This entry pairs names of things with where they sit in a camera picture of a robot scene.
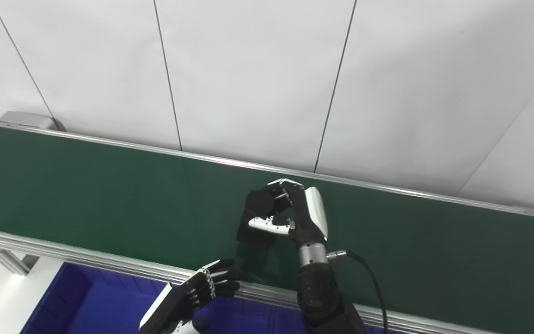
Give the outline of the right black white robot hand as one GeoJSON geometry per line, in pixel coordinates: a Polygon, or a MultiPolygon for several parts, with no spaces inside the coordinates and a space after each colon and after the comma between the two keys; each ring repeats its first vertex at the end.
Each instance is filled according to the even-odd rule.
{"type": "Polygon", "coordinates": [[[237,240],[269,247],[276,235],[290,237],[297,249],[328,241],[328,222],[316,187],[284,178],[247,194],[237,240]]]}

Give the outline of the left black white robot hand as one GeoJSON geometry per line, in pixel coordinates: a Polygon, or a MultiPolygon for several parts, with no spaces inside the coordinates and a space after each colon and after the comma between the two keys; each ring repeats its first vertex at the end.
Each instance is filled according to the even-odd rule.
{"type": "Polygon", "coordinates": [[[202,266],[181,284],[168,283],[140,320],[140,334],[204,334],[209,317],[195,317],[217,297],[233,297],[240,289],[235,261],[219,259],[202,266]]]}

